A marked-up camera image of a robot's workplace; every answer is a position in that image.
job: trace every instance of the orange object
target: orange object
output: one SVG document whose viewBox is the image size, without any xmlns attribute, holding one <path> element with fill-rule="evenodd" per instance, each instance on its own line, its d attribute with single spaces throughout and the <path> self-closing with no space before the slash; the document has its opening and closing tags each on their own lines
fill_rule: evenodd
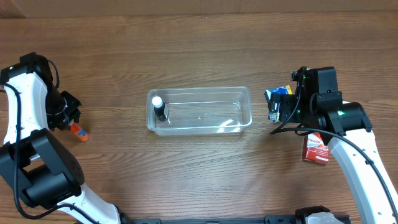
<svg viewBox="0 0 398 224">
<path fill-rule="evenodd" d="M 81 128 L 78 123 L 72 121 L 71 124 L 69 124 L 69 127 L 70 130 L 75 133 L 78 138 L 80 138 L 80 140 L 87 141 L 90 138 L 87 132 L 83 128 Z"/>
</svg>

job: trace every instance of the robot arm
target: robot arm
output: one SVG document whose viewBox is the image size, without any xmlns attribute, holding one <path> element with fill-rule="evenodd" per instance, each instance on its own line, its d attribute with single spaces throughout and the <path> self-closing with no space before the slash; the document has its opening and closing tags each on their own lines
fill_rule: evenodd
<svg viewBox="0 0 398 224">
<path fill-rule="evenodd" d="M 372 159 L 395 205 L 398 205 L 397 192 L 381 162 L 373 132 L 367 132 L 365 129 L 347 131 L 345 138 L 355 143 Z M 332 138 L 328 146 L 343 170 L 362 222 L 396 223 L 396 219 L 391 215 L 393 210 L 381 182 L 365 159 L 353 147 L 340 139 Z"/>
<path fill-rule="evenodd" d="M 66 212 L 84 224 L 129 223 L 124 213 L 99 198 L 84 183 L 76 158 L 48 130 L 65 129 L 71 120 L 78 122 L 81 103 L 53 86 L 47 59 L 36 53 L 21 57 L 20 63 L 1 70 L 0 84 L 4 85 L 9 102 L 9 125 L 0 148 L 0 175 L 17 190 L 19 198 L 30 207 L 40 205 Z M 18 103 L 16 93 L 6 85 L 14 87 L 21 99 L 17 189 L 13 172 Z M 38 157 L 44 165 L 26 171 L 24 168 Z"/>
<path fill-rule="evenodd" d="M 292 72 L 292 81 L 297 82 L 294 95 L 271 94 L 269 112 L 280 105 L 283 122 L 271 134 L 318 131 L 343 170 L 363 223 L 397 223 L 398 196 L 379 157 L 372 124 L 359 103 L 343 104 L 335 68 L 302 67 Z M 286 123 L 300 125 L 283 128 Z"/>
</svg>

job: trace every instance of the transparent plastic box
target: transparent plastic box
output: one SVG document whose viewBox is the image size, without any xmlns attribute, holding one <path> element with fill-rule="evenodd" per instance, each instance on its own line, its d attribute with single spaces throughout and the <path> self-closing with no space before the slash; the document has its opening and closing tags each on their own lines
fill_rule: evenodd
<svg viewBox="0 0 398 224">
<path fill-rule="evenodd" d="M 152 98 L 161 97 L 168 118 L 159 121 Z M 245 86 L 151 90 L 147 94 L 147 127 L 160 136 L 238 133 L 252 123 Z"/>
</svg>

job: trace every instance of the red box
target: red box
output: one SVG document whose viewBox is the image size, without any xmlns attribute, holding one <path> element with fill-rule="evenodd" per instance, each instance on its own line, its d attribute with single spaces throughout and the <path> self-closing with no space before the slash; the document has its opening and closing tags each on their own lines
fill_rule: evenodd
<svg viewBox="0 0 398 224">
<path fill-rule="evenodd" d="M 327 164 L 329 155 L 329 147 L 323 144 L 319 133 L 312 133 L 304 137 L 302 159 Z"/>
</svg>

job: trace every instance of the wall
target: wall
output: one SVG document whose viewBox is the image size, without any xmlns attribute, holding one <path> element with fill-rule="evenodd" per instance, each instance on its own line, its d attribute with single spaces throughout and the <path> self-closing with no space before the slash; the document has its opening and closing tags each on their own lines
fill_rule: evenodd
<svg viewBox="0 0 398 224">
<path fill-rule="evenodd" d="M 397 0 L 0 0 L 0 17 L 395 11 Z"/>
</svg>

